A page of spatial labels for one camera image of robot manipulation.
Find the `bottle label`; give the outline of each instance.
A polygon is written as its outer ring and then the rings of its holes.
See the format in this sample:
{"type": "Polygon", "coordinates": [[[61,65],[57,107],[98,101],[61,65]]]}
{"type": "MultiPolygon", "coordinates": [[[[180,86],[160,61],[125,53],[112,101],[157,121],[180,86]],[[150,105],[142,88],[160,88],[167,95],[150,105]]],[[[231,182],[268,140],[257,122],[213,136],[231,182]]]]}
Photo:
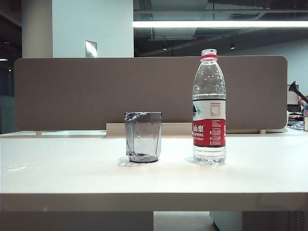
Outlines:
{"type": "Polygon", "coordinates": [[[226,101],[193,101],[193,144],[203,147],[226,145],[226,101]]]}

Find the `ceiling light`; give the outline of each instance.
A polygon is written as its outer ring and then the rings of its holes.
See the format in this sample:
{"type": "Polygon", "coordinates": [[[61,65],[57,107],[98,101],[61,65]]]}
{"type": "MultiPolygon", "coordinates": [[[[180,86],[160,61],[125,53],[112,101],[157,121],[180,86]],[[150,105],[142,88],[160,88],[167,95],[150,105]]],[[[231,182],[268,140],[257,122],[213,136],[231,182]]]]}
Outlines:
{"type": "Polygon", "coordinates": [[[133,26],[143,28],[308,27],[308,21],[134,21],[133,26]]]}

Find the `white desk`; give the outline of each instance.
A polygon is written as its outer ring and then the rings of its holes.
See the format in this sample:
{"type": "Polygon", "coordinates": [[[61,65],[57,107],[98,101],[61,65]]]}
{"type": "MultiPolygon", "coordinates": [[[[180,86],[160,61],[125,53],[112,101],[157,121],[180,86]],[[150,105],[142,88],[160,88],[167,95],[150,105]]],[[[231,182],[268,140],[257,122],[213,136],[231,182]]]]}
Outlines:
{"type": "Polygon", "coordinates": [[[132,164],[125,139],[1,139],[2,211],[308,210],[308,132],[227,136],[224,166],[196,165],[192,139],[163,138],[132,164]]]}

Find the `gray partition panel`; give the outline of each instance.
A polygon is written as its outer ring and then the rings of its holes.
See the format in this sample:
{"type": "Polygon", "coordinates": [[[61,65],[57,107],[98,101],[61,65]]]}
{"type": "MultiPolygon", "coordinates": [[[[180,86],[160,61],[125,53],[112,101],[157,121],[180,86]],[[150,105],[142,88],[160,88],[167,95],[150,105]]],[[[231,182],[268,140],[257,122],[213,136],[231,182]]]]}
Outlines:
{"type": "MultiPolygon", "coordinates": [[[[199,57],[19,59],[14,65],[21,130],[105,129],[127,111],[161,111],[163,122],[191,122],[199,57]]],[[[221,56],[227,131],[286,124],[287,61],[221,56]]]]}

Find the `plastic water bottle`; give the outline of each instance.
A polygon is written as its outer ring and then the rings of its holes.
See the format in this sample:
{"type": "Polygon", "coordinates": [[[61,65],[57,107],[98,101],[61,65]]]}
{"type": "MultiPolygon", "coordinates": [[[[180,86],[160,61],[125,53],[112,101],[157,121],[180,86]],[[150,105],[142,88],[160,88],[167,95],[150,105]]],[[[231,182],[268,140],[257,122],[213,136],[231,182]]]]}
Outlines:
{"type": "Polygon", "coordinates": [[[226,86],[215,49],[203,50],[192,87],[193,157],[200,165],[226,159],[226,86]]]}

